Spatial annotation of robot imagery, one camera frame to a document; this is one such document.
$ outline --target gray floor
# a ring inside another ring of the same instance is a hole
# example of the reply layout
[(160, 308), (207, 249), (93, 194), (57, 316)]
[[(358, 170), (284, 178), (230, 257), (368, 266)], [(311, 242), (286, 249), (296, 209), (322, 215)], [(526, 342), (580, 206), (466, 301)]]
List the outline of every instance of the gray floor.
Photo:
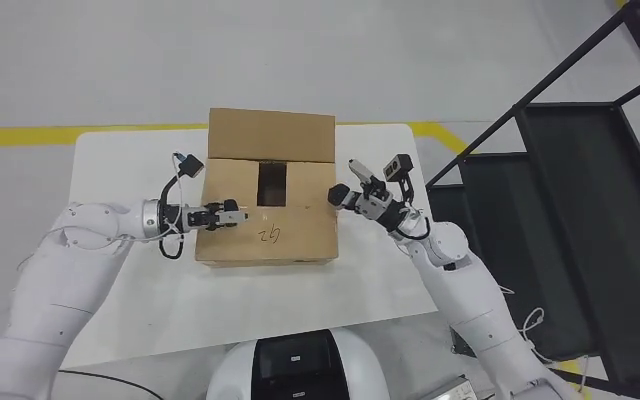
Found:
[[(0, 13), (0, 126), (204, 122), (209, 107), (227, 106), (331, 113), (340, 121), (432, 119), (470, 142), (593, 32), (612, 3), (9, 0)], [(615, 98), (640, 82), (638, 62), (639, 52), (619, 32), (541, 99)], [(626, 110), (636, 128), (638, 103)], [(417, 144), (425, 177), (453, 156), (432, 138)], [(508, 125), (481, 150), (521, 146)], [(15, 266), (66, 204), (72, 157), (73, 146), (0, 148), (0, 323)], [(455, 173), (447, 179), (455, 181)], [(381, 359), (394, 399), (465, 372), (476, 390), (489, 388), (473, 360), (450, 355), (437, 314), (353, 329)], [(191, 399), (205, 390), (224, 350), (92, 370)], [(73, 376), (60, 377), (55, 398), (87, 393), (146, 398)]]

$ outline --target black staircase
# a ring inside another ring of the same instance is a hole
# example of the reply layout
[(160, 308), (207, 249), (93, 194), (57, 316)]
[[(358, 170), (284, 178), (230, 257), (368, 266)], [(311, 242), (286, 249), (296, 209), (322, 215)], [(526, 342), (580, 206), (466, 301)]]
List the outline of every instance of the black staircase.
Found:
[[(531, 103), (606, 38), (631, 0), (427, 183), (436, 221), (457, 223), (547, 358), (600, 355), (609, 381), (640, 394), (640, 146), (622, 106)], [(515, 118), (526, 152), (471, 154)], [(437, 185), (458, 166), (462, 184)]]

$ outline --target yellow floor line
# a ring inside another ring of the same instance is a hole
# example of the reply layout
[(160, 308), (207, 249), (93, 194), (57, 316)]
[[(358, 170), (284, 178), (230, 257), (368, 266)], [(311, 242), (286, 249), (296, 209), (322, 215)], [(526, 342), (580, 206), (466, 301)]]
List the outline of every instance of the yellow floor line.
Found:
[[(467, 145), (437, 122), (406, 122), (417, 137), (432, 137), (455, 154)], [(207, 124), (35, 126), (0, 128), (0, 147), (72, 145), (85, 132), (206, 129)]]
[(455, 154), (460, 154), (467, 144), (449, 129), (437, 122), (408, 122), (407, 125), (417, 137), (432, 137)]
[[(574, 374), (579, 374), (579, 375), (582, 375), (582, 372), (583, 372), (582, 368), (580, 368), (580, 364), (578, 363), (578, 360), (559, 362), (557, 364), (557, 368), (562, 371), (573, 372)], [(580, 385), (577, 385), (575, 383), (571, 383), (570, 385), (573, 386), (576, 390), (580, 389)], [(586, 387), (582, 389), (582, 394), (585, 400), (591, 400), (591, 397), (592, 397), (591, 391)]]

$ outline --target box opening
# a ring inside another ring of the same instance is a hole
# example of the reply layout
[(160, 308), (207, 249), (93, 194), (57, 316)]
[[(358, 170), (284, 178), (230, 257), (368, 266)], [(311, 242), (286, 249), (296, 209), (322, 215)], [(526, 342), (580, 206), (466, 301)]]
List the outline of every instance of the box opening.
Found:
[(287, 164), (261, 162), (258, 168), (258, 206), (287, 205)]

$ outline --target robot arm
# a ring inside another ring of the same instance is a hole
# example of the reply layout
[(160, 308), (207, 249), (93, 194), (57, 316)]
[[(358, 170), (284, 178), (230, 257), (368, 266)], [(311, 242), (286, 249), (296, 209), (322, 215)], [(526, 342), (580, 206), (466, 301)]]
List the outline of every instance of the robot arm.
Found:
[(10, 323), (0, 337), (0, 399), (50, 397), (69, 346), (104, 302), (133, 243), (247, 219), (234, 200), (202, 207), (167, 204), (180, 176), (193, 177), (200, 169), (191, 155), (181, 161), (181, 173), (158, 200), (131, 207), (71, 204), (58, 217), (15, 289)]
[[(398, 155), (385, 167), (387, 181), (410, 187), (408, 172), (413, 165), (407, 159), (407, 155)], [(349, 164), (362, 170), (356, 160)], [(430, 221), (413, 208), (407, 190), (402, 191), (403, 201), (396, 201), (384, 182), (356, 175), (363, 192), (339, 184), (329, 190), (329, 202), (376, 221), (407, 249), (434, 303), (489, 375), (497, 400), (581, 398), (532, 353), (513, 323), (498, 284), (482, 260), (469, 250), (467, 238), (457, 225)]]

